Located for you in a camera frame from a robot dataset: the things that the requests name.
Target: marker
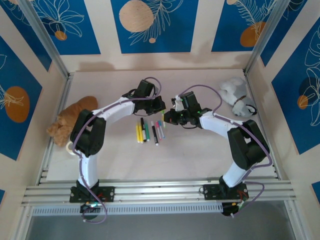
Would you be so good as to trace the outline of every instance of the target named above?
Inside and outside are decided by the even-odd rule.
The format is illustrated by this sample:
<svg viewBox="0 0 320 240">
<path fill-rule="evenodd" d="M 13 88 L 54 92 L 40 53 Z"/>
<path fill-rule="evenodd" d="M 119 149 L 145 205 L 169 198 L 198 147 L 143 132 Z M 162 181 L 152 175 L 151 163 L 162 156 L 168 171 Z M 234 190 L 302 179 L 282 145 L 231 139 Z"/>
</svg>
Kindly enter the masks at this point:
<svg viewBox="0 0 320 240">
<path fill-rule="evenodd" d="M 142 127 L 141 127 L 141 123 L 138 123 L 139 124 L 139 133 L 140 133 L 140 143 L 144 143 L 144 137 L 143 137 L 143 134 L 142 134 Z"/>
<path fill-rule="evenodd" d="M 162 122 L 163 122 L 163 127 L 166 128 L 166 122 L 165 122 L 165 110 L 162 110 Z"/>
<path fill-rule="evenodd" d="M 157 138 L 157 133 L 156 133 L 156 128 L 155 128 L 155 124 L 153 121 L 151 121 L 151 126 L 152 126 L 152 132 L 153 132 L 153 138 L 154 138 L 154 143 L 156 146 L 159 145 L 159 142 L 158 142 L 158 138 Z"/>
<path fill-rule="evenodd" d="M 146 136 L 146 126 L 145 126 L 145 122 L 143 117 L 140 118 L 141 121 L 141 127 L 142 127 L 142 137 L 143 137 L 143 141 L 146 142 L 147 141 L 147 136 Z"/>
<path fill-rule="evenodd" d="M 156 121 L 156 122 L 155 122 L 155 125 L 156 125 L 156 129 L 158 129 L 159 140 L 161 140 L 161 139 L 162 139 L 162 137 L 161 137 L 160 127 L 159 127 L 159 123 L 158 123 L 158 121 Z"/>
<path fill-rule="evenodd" d="M 146 134 L 146 140 L 147 142 L 150 141 L 150 135 L 149 135 L 149 126 L 148 126 L 148 123 L 144 123 L 144 126 L 145 126 L 145 134 Z"/>
<path fill-rule="evenodd" d="M 140 143 L 140 132 L 139 132 L 139 124 L 138 122 L 135 125 L 135 131 L 136 131 L 136 140 L 138 142 L 138 144 Z"/>
<path fill-rule="evenodd" d="M 160 131 L 161 131 L 161 134 L 162 134 L 162 138 L 165 139 L 165 134 L 164 134 L 164 130 L 162 129 L 162 124 L 161 124 L 161 121 L 158 121 L 159 123 L 159 126 L 160 126 Z"/>
</svg>

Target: gray floor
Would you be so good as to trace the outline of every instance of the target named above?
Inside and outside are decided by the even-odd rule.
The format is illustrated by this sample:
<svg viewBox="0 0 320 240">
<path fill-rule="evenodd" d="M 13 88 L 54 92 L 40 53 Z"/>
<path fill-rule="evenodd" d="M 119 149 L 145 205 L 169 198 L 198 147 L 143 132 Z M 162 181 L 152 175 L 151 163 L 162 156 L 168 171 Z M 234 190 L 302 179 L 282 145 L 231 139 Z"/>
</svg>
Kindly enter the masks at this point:
<svg viewBox="0 0 320 240">
<path fill-rule="evenodd" d="M 110 215 L 100 225 L 79 216 L 38 216 L 27 240 L 294 240 L 283 202 L 255 202 L 234 219 L 220 213 Z"/>
</svg>

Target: yellow marker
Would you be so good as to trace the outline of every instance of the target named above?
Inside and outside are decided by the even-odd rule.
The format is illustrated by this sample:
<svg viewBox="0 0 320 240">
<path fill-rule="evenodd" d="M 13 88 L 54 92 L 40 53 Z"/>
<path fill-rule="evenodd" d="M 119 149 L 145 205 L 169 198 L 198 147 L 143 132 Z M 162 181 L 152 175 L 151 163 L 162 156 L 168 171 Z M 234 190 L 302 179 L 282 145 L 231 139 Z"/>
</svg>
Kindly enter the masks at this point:
<svg viewBox="0 0 320 240">
<path fill-rule="evenodd" d="M 136 131 L 136 140 L 138 141 L 138 144 L 140 143 L 140 132 L 139 132 L 139 124 L 136 123 L 135 125 L 135 131 Z"/>
<path fill-rule="evenodd" d="M 165 110 L 162 110 L 161 112 L 161 116 L 162 116 L 162 122 L 163 122 L 163 127 L 166 128 L 166 122 L 165 122 Z"/>
<path fill-rule="evenodd" d="M 142 126 L 141 126 L 141 123 L 139 122 L 139 135 L 140 135 L 140 143 L 144 143 L 144 136 L 142 134 Z"/>
</svg>

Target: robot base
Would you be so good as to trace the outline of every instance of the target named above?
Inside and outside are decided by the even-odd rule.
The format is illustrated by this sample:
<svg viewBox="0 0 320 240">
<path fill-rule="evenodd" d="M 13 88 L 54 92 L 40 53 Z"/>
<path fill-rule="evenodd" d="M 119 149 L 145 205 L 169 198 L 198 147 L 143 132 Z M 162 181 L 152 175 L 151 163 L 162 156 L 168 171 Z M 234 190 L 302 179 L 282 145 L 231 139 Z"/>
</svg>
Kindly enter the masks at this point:
<svg viewBox="0 0 320 240">
<path fill-rule="evenodd" d="M 98 198 L 105 203 L 113 203 L 115 196 L 115 187 L 113 186 L 99 186 L 99 181 L 91 188 Z M 71 187 L 70 203 L 96 203 L 97 200 L 91 193 L 76 181 L 76 186 Z"/>
</svg>

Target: green marker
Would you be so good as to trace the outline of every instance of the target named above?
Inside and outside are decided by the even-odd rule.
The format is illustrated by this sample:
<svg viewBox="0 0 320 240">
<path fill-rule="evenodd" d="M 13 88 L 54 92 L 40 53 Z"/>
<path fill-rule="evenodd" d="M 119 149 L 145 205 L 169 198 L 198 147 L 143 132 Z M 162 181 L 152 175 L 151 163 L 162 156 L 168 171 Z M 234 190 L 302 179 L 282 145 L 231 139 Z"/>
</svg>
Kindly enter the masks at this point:
<svg viewBox="0 0 320 240">
<path fill-rule="evenodd" d="M 149 135 L 149 127 L 148 127 L 147 121 L 144 123 L 144 126 L 145 126 L 146 141 L 149 142 L 150 141 L 150 135 Z"/>
</svg>

